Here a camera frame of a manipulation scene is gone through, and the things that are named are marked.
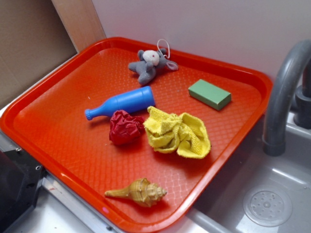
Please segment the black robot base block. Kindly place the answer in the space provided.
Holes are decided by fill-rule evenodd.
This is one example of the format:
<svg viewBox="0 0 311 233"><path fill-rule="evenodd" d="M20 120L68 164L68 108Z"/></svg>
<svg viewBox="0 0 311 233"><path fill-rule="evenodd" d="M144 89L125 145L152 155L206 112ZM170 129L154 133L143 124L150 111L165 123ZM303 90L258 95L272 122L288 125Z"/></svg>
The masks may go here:
<svg viewBox="0 0 311 233"><path fill-rule="evenodd" d="M0 153L0 231L6 233L36 208L44 167L29 153Z"/></svg>

